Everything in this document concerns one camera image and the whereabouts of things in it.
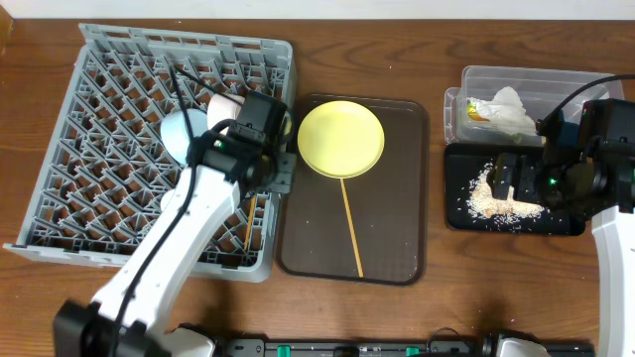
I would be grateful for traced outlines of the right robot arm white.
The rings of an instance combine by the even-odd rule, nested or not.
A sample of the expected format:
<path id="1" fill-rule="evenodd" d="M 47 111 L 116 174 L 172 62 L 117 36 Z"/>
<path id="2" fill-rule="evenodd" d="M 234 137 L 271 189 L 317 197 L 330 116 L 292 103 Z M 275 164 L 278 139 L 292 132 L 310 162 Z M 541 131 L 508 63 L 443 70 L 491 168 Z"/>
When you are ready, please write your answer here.
<path id="1" fill-rule="evenodd" d="M 503 153 L 488 176 L 496 199 L 540 204 L 591 224 L 600 274 L 600 356 L 634 353 L 634 105 L 583 104 L 577 123 L 557 107 L 536 124 L 541 158 Z"/>

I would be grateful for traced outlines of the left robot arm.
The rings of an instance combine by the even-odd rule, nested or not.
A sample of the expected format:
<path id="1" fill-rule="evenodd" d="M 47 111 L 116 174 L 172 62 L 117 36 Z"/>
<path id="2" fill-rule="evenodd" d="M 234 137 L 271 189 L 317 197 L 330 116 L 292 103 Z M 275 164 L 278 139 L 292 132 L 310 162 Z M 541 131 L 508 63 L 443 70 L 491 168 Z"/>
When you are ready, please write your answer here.
<path id="1" fill-rule="evenodd" d="M 295 159 L 285 103 L 259 92 L 214 95 L 207 111 L 167 116 L 161 139 L 186 163 L 162 212 L 121 270 L 87 306 L 68 300 L 54 322 L 58 356 L 211 356 L 213 338 L 167 323 L 212 235 L 248 194 L 288 192 Z"/>

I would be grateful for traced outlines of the yellow round plate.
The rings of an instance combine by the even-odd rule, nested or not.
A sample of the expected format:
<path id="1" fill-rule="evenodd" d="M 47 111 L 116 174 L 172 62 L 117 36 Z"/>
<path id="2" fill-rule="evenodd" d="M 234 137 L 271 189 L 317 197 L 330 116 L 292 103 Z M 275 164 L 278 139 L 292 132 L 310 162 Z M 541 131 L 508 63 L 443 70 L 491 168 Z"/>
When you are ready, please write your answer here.
<path id="1" fill-rule="evenodd" d="M 297 139 L 307 165 L 333 179 L 350 179 L 369 171 L 385 146 L 378 117 L 365 106 L 345 100 L 312 109 L 303 119 Z"/>

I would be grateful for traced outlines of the white paper waste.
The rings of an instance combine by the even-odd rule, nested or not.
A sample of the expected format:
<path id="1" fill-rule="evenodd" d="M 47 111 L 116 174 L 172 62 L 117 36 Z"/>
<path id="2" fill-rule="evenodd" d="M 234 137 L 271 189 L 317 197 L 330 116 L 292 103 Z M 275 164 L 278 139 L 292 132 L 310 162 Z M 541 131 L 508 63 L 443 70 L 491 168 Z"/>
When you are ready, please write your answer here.
<path id="1" fill-rule="evenodd" d="M 527 111 L 517 91 L 506 86 L 492 100 L 467 98 L 467 116 L 476 122 L 488 122 L 506 135 L 536 136 L 536 123 Z"/>

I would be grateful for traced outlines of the light blue bowl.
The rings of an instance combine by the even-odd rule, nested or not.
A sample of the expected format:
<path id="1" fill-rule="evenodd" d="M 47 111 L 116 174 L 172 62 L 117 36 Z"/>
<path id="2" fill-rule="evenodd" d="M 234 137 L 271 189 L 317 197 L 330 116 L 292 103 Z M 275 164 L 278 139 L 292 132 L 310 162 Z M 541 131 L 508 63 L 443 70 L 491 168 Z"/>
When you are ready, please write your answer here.
<path id="1" fill-rule="evenodd" d="M 199 137 L 207 130 L 207 116 L 198 109 L 187 110 L 192 134 Z M 168 154 L 181 166 L 187 164 L 188 148 L 191 142 L 185 116 L 182 111 L 168 114 L 161 122 L 160 135 Z"/>

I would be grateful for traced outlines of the white cup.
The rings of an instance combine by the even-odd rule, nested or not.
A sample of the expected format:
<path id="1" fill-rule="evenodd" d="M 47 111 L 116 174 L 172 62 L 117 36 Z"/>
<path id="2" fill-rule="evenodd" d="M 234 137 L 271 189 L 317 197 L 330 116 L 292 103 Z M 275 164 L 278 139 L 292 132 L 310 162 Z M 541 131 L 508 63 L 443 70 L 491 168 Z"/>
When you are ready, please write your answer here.
<path id="1" fill-rule="evenodd" d="M 176 211 L 179 208 L 180 199 L 174 189 L 167 191 L 160 199 L 161 213 Z"/>

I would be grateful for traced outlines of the wooden chopstick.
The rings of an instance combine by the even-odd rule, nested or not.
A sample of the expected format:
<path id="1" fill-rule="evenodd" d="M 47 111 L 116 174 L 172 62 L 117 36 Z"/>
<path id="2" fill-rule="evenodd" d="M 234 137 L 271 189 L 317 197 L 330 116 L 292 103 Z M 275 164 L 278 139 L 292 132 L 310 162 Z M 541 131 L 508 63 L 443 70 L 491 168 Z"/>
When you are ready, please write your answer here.
<path id="1" fill-rule="evenodd" d="M 251 240 L 251 231 L 252 231 L 252 226 L 253 226 L 253 221 L 254 221 L 254 217 L 255 217 L 255 210 L 257 207 L 257 195 L 256 193 L 253 193 L 250 201 L 249 201 L 249 214 L 248 214 L 248 220 L 247 220 L 247 228 L 246 228 L 246 235 L 245 235 L 245 241 L 244 241 L 244 250 L 246 253 L 249 252 L 250 250 L 250 240 Z"/>
<path id="2" fill-rule="evenodd" d="M 348 200 L 348 194 L 347 194 L 347 190 L 346 190 L 344 179 L 341 178 L 339 180 L 339 182 L 340 182 L 340 187 L 341 187 L 341 192 L 342 192 L 342 199 L 343 199 L 343 203 L 344 203 L 344 209 L 345 209 L 345 214 L 346 214 L 346 219 L 347 219 L 347 224 L 348 224 L 348 229 L 349 229 L 349 234 L 350 234 L 350 239 L 351 239 L 351 245 L 352 245 L 353 254 L 354 254 L 355 263 L 356 263 L 357 274 L 358 274 L 358 277 L 361 279 L 361 278 L 364 277 L 364 272 L 363 272 L 363 266 L 362 266 L 362 262 L 361 262 L 361 257 L 360 257 L 360 254 L 359 254 L 359 249 L 358 249 L 358 243 L 357 243 L 354 223 L 353 223 L 351 210 L 350 210 L 350 204 L 349 204 L 349 200 Z"/>

